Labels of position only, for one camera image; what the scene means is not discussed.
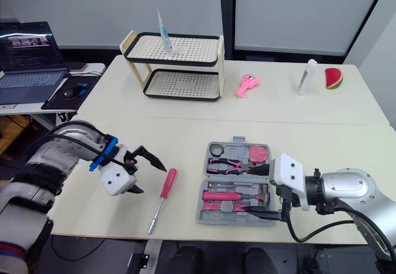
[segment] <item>pink hair dryer toy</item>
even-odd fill
[[[246,90],[255,87],[256,85],[260,84],[260,79],[258,79],[257,77],[254,77],[251,74],[243,74],[242,75],[242,81],[241,81],[241,85],[239,86],[239,88],[235,91],[235,95],[238,98],[243,98],[244,97],[244,93]]]

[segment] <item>red screwdriver handle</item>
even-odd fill
[[[239,201],[241,194],[237,192],[204,192],[204,201]]]
[[[165,182],[163,183],[162,192],[160,194],[161,198],[164,198],[164,199],[168,198],[177,174],[178,174],[178,170],[176,170],[174,168],[169,170],[168,175],[166,176]]]

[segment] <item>laptop keyboard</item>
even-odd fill
[[[54,85],[62,75],[63,72],[5,75],[0,79],[0,88]]]

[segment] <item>screwdriver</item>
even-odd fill
[[[239,201],[242,199],[257,199],[263,201],[264,206],[269,204],[268,185],[263,184],[263,193],[259,195],[242,195],[239,192],[208,192],[205,191],[202,200],[204,201]]]
[[[178,174],[178,170],[173,168],[169,170],[168,175],[166,176],[165,182],[163,183],[162,192],[160,194],[160,198],[161,198],[160,206],[158,206],[157,212],[155,213],[154,218],[151,221],[151,225],[148,229],[149,234],[152,234],[154,231],[155,223],[157,222],[158,214],[160,213],[163,201],[164,199],[168,198],[177,174]]]

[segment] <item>gray toolbox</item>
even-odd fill
[[[243,210],[244,206],[272,210],[270,159],[268,145],[246,143],[244,137],[236,136],[232,143],[209,143],[204,165],[208,178],[199,192],[198,223],[271,226],[272,220],[261,220]]]

